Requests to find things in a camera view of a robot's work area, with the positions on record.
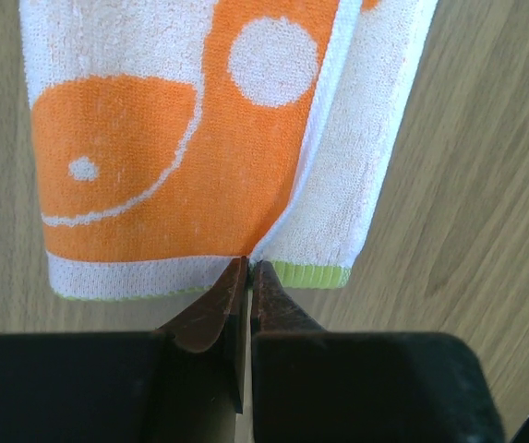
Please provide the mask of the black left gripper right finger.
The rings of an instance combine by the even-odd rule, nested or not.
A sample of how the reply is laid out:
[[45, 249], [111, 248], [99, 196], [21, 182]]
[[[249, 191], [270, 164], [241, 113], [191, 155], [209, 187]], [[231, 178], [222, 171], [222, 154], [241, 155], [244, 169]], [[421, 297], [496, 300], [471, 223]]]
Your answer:
[[251, 321], [257, 442], [501, 442], [475, 353], [440, 332], [331, 332], [254, 269]]

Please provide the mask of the orange white fox towel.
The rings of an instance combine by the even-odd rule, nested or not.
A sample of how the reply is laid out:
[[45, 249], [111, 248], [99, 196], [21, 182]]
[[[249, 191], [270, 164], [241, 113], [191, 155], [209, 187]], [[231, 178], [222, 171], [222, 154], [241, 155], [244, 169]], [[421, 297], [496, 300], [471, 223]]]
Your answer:
[[49, 280], [119, 300], [273, 264], [344, 286], [436, 3], [23, 1]]

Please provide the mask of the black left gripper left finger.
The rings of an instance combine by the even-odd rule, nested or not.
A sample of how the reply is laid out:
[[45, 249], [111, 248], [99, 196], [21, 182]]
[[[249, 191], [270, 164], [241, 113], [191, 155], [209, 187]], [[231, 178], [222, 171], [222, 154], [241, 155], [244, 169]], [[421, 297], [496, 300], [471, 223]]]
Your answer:
[[154, 331], [0, 334], [0, 442], [230, 442], [248, 263]]

